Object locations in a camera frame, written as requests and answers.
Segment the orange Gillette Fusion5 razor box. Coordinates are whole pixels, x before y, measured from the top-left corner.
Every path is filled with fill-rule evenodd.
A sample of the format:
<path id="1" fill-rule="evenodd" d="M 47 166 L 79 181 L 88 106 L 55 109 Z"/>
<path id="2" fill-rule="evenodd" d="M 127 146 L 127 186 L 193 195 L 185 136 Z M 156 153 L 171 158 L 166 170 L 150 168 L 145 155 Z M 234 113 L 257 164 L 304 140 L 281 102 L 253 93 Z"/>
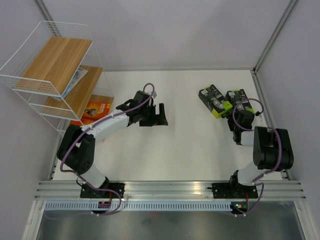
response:
<path id="1" fill-rule="evenodd" d="M 85 119 L 99 120 L 109 114 L 110 108 L 110 103 L 89 101 L 82 117 Z"/>

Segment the white Gillette SkinGuard razor pack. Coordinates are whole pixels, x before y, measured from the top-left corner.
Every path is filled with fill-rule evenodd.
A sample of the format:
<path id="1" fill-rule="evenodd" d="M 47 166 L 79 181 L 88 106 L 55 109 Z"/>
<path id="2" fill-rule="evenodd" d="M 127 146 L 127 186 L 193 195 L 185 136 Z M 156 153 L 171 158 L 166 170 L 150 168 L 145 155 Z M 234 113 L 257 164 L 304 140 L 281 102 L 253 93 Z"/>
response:
<path id="1" fill-rule="evenodd" d="M 65 98 L 69 92 L 79 83 L 79 81 L 88 73 L 88 70 L 79 67 L 74 76 L 72 77 L 70 83 L 66 87 L 65 91 L 62 94 L 62 97 Z"/>

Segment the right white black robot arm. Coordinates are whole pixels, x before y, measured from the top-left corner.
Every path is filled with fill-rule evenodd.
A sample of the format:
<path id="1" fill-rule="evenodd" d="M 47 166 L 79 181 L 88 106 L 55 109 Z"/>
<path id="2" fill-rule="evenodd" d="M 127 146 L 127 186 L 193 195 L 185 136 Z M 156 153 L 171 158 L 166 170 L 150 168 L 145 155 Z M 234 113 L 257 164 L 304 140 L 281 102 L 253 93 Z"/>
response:
<path id="1" fill-rule="evenodd" d="M 236 170 L 229 179 L 228 192 L 235 198 L 248 192 L 265 175 L 289 170 L 294 164 L 288 130 L 252 127 L 254 118 L 255 114 L 248 110 L 236 110 L 228 118 L 236 144 L 253 147 L 252 161 L 246 167 Z"/>

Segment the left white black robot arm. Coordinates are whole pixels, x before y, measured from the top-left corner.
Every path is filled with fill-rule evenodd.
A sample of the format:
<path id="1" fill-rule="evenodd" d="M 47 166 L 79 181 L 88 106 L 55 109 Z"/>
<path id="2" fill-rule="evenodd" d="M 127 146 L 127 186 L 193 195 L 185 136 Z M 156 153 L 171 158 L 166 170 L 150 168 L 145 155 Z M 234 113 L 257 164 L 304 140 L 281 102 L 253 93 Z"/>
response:
<path id="1" fill-rule="evenodd" d="M 109 179 L 95 166 L 96 144 L 112 133 L 139 123 L 140 127 L 168 126 L 165 105 L 156 105 L 151 93 L 137 91 L 134 98 L 118 105 L 113 112 L 105 117 L 87 124 L 71 124 L 57 150 L 60 166 L 66 165 L 78 177 L 91 187 L 98 198 L 104 198 L 109 193 Z"/>

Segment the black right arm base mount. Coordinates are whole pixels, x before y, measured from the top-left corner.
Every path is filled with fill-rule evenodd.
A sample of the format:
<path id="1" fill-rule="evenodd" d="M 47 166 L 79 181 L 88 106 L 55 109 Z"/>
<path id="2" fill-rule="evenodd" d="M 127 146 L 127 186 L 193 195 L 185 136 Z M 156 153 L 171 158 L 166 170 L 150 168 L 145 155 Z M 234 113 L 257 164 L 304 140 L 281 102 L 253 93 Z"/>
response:
<path id="1" fill-rule="evenodd" d="M 247 186 L 229 182 L 212 183 L 208 190 L 211 190 L 214 199 L 257 199 L 258 191 L 255 186 Z"/>

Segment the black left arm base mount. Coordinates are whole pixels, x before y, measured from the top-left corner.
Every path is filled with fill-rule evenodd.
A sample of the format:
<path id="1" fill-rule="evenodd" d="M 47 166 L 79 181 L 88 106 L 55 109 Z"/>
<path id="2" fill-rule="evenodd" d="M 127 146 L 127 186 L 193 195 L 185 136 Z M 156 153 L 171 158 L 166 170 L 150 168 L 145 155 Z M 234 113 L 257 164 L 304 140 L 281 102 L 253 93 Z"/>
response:
<path id="1" fill-rule="evenodd" d="M 103 185 L 102 189 L 109 189 L 116 192 L 122 199 L 125 193 L 125 184 L 121 182 L 110 182 L 108 185 Z M 94 190 L 87 184 L 81 186 L 80 198 L 82 199 L 119 199 L 119 196 L 114 192 Z"/>

